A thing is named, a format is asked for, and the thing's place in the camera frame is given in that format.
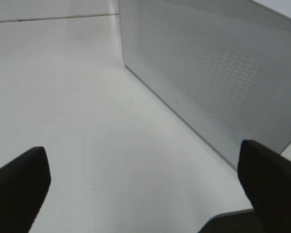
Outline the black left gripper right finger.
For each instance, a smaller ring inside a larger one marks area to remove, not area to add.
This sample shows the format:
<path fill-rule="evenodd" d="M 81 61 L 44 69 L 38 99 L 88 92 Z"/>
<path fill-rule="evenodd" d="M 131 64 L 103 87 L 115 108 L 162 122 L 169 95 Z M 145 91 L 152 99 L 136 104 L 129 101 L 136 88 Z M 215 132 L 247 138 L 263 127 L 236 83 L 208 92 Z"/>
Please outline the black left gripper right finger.
<path fill-rule="evenodd" d="M 291 233 L 291 161 L 254 140 L 244 140 L 237 173 L 265 231 Z"/>

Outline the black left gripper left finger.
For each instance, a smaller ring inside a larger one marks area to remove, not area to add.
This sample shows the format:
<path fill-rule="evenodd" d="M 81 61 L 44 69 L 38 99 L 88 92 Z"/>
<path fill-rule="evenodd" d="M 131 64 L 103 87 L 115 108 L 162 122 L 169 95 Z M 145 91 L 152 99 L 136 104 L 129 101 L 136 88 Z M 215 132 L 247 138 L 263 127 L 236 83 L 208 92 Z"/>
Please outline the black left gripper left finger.
<path fill-rule="evenodd" d="M 0 233 L 30 231 L 49 191 L 44 147 L 33 147 L 0 168 Z"/>

